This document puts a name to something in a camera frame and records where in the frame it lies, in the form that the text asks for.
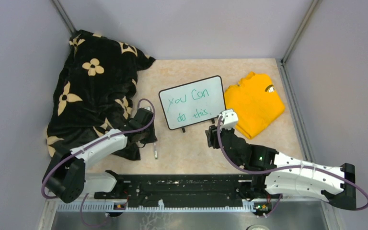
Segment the green whiteboard marker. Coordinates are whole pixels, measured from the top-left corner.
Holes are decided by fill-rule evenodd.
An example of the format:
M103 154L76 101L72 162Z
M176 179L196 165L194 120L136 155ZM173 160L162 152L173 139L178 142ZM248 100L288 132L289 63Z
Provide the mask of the green whiteboard marker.
M157 152L157 143L156 142L153 143L153 151L154 151L154 158L157 160L158 159L158 152Z

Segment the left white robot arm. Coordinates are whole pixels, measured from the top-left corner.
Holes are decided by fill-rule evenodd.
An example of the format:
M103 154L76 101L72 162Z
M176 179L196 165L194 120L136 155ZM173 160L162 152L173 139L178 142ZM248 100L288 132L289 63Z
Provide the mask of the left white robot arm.
M113 153L132 153L132 146L137 142L153 142L154 118L152 111L140 108L121 129L111 129L80 147L55 152L42 179L42 195L49 199L47 193L51 192L52 198L64 203L85 194L121 197L125 186L115 172L88 173L87 170Z

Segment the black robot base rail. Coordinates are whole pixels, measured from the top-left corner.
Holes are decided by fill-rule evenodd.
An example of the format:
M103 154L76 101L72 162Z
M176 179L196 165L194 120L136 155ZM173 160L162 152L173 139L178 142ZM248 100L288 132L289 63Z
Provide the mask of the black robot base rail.
M110 212L252 212L268 215L279 195L265 191L263 178L248 174L116 176L109 192L91 192L95 201L118 199Z

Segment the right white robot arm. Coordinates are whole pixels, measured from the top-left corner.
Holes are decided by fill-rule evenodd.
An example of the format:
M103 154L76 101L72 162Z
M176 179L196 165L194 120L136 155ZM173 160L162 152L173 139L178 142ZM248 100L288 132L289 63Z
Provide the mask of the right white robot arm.
M344 210L357 210L355 166L326 166L298 160L276 149L249 144L233 129L210 126L207 145L222 151L237 170L251 174L255 197L270 195L308 196Z

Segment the black framed whiteboard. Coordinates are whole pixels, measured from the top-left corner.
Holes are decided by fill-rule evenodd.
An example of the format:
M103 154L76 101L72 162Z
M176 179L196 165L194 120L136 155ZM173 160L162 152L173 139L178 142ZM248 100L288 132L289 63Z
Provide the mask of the black framed whiteboard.
M161 90L159 99L170 130L214 119L226 110L219 75Z

